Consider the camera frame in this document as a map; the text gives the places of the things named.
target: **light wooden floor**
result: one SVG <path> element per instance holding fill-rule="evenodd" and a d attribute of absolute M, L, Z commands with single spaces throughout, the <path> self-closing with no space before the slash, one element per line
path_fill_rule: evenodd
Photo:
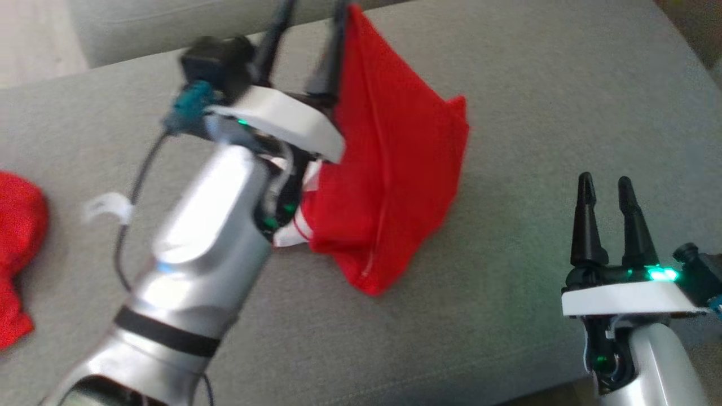
<path fill-rule="evenodd" d="M 66 0 L 0 0 L 0 88 L 86 71 Z M 690 353 L 698 370 L 722 366 L 715 345 Z M 720 374 L 701 373 L 715 406 L 722 406 Z M 505 406 L 592 406 L 590 379 L 562 385 L 510 402 Z"/>

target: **red garment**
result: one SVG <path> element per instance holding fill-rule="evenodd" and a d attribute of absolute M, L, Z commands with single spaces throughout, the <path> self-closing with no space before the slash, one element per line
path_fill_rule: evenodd
<path fill-rule="evenodd" d="M 305 196 L 311 248 L 349 282 L 382 293 L 436 230 L 456 195 L 469 125 L 466 100 L 444 101 L 351 6 L 336 120 L 340 165 Z"/>
<path fill-rule="evenodd" d="M 12 278 L 40 250 L 48 228 L 48 206 L 32 183 L 0 172 L 0 350 L 32 331 Z"/>

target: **silver robotic arm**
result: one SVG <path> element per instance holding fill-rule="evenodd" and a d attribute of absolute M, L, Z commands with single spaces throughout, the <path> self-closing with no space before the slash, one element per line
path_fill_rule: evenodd
<path fill-rule="evenodd" d="M 585 327 L 583 362 L 602 406 L 707 406 L 702 385 L 671 317 L 713 311 L 722 294 L 722 256 L 699 254 L 694 244 L 674 257 L 681 272 L 661 267 L 629 178 L 619 180 L 625 217 L 622 265 L 608 266 L 594 216 L 589 173 L 579 178 L 571 263 L 562 290 L 565 316 Z"/>
<path fill-rule="evenodd" d="M 188 85 L 164 124 L 219 147 L 166 220 L 149 269 L 104 338 L 42 406 L 192 405 L 274 233 L 300 203 L 307 164 L 337 163 L 344 152 L 331 111 L 348 3 L 337 3 L 332 38 L 304 95 L 269 81 L 293 0 L 282 1 L 257 49 L 245 38 L 202 38 L 181 58 Z"/>

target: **gray fabric surface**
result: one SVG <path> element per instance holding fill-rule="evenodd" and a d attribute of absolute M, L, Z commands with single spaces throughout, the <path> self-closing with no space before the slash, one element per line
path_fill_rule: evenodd
<path fill-rule="evenodd" d="M 403 0 L 360 0 L 366 9 Z M 299 0 L 294 21 L 332 15 L 335 0 Z M 69 0 L 75 30 L 91 67 L 264 31 L 279 0 Z"/>
<path fill-rule="evenodd" d="M 621 175 L 665 263 L 687 241 L 722 247 L 722 93 L 652 2 L 427 0 L 368 15 L 442 96 L 469 99 L 458 199 L 379 298 L 306 247 L 275 252 L 209 370 L 218 405 L 493 405 L 581 377 L 582 326 L 561 316 L 560 288 L 585 170 L 613 260 Z M 325 36 L 323 23 L 294 28 L 276 84 L 299 90 Z M 79 210 L 129 188 L 181 83 L 177 56 L 0 92 L 0 168 L 42 186 L 52 214 L 21 280 L 37 331 L 0 355 L 0 404 L 37 402 L 123 300 L 117 225 L 83 225 Z M 161 152 L 129 233 L 130 272 L 211 148 L 183 137 Z M 686 321 L 687 341 L 714 339 L 712 321 Z"/>

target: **black cable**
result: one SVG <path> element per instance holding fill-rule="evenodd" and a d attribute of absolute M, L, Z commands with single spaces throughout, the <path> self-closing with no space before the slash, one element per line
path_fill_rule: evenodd
<path fill-rule="evenodd" d="M 140 170 L 138 171 L 138 174 L 133 181 L 133 189 L 131 190 L 130 198 L 130 204 L 133 208 L 135 208 L 136 204 L 138 203 L 138 197 L 140 196 L 140 192 L 143 189 L 143 183 L 145 183 L 145 178 L 148 175 L 148 170 L 150 169 L 150 166 L 153 164 L 153 161 L 155 160 L 156 155 L 158 155 L 158 151 L 160 151 L 163 143 L 170 135 L 173 135 L 171 131 L 164 131 L 163 134 L 161 134 L 155 140 L 155 143 L 151 147 L 150 151 L 148 151 L 148 155 L 146 155 L 145 160 L 143 161 L 143 164 L 141 165 Z M 126 278 L 126 273 L 123 271 L 123 265 L 121 263 L 121 257 L 123 256 L 123 246 L 125 245 L 127 233 L 128 224 L 122 224 L 118 229 L 118 237 L 116 238 L 116 249 L 113 252 L 113 268 L 116 271 L 116 275 L 118 276 L 118 280 L 120 280 L 123 289 L 125 289 L 126 292 L 130 292 L 131 286 L 128 283 L 128 278 Z M 206 384 L 206 392 L 208 393 L 208 405 L 215 406 L 215 399 L 213 396 L 213 387 L 211 386 L 211 380 L 205 373 L 201 375 L 201 378 Z"/>

